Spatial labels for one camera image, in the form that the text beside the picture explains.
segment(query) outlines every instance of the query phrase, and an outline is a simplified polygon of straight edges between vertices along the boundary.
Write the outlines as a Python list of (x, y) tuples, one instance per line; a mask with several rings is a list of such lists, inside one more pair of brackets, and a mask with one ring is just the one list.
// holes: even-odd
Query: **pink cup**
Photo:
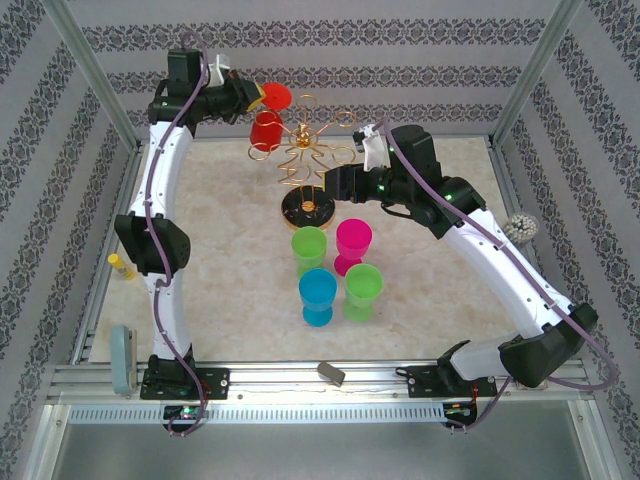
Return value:
[(371, 227), (359, 218), (349, 218), (338, 225), (336, 246), (340, 255), (333, 262), (336, 273), (344, 277), (351, 267), (362, 263), (362, 257), (369, 250), (371, 240)]

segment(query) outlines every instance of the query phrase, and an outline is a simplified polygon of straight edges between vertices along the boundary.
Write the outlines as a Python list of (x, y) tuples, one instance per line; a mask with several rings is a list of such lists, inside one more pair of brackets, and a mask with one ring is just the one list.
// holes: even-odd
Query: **patterned wallpaper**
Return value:
[(129, 152), (39, 2), (2, 7), (0, 478), (66, 363)]
[(623, 478), (640, 478), (639, 25), (632, 2), (584, 3), (503, 146), (521, 207), (541, 220), (545, 274), (598, 310), (595, 337), (620, 368), (597, 401)]
[[(228, 53), (248, 77), (316, 95), (318, 123), (349, 109), (362, 122), (387, 114), (433, 133), (490, 133), (557, 0), (482, 8), (463, 0), (382, 0), (366, 9), (347, 3), (187, 0), (179, 11), (163, 3), (166, 14), (155, 12), (152, 0), (70, 5), (147, 138), (146, 107), (166, 73), (166, 51), (180, 45), (187, 28), (202, 35), (210, 55)], [(199, 136), (244, 136), (252, 120), (203, 125)]]

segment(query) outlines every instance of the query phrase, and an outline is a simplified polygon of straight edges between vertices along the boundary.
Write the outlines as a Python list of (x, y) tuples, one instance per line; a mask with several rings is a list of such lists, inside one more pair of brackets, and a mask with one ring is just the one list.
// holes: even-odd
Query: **gray floor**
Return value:
[(503, 402), (467, 435), (439, 424), (70, 425), (59, 479), (586, 479), (565, 402)]

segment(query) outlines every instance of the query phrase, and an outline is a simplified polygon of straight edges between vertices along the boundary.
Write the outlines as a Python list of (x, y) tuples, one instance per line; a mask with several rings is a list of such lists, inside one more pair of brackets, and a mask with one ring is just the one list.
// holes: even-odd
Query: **red cup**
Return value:
[(282, 118), (273, 110), (264, 110), (256, 115), (249, 134), (249, 141), (261, 152), (270, 152), (282, 141)]
[(373, 232), (364, 220), (349, 218), (338, 225), (336, 246), (340, 255), (333, 262), (336, 273), (344, 277), (351, 267), (362, 263), (372, 240)]

